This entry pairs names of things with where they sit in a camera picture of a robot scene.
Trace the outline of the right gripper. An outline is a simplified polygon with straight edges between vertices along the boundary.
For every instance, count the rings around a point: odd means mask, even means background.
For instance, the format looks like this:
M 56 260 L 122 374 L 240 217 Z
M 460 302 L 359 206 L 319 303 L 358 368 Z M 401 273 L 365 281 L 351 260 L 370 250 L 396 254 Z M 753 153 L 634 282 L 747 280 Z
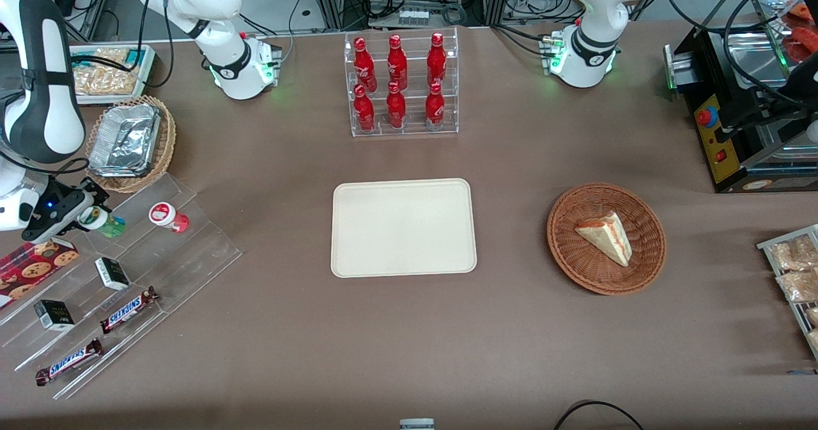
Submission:
M 2 196 L 2 230 L 23 230 L 26 243 L 46 243 L 71 230 L 87 232 L 75 213 L 87 208 L 87 193 L 94 206 L 105 206 L 110 198 L 108 191 L 90 177 L 82 180 L 80 188 L 54 178 L 44 185 L 24 183 Z

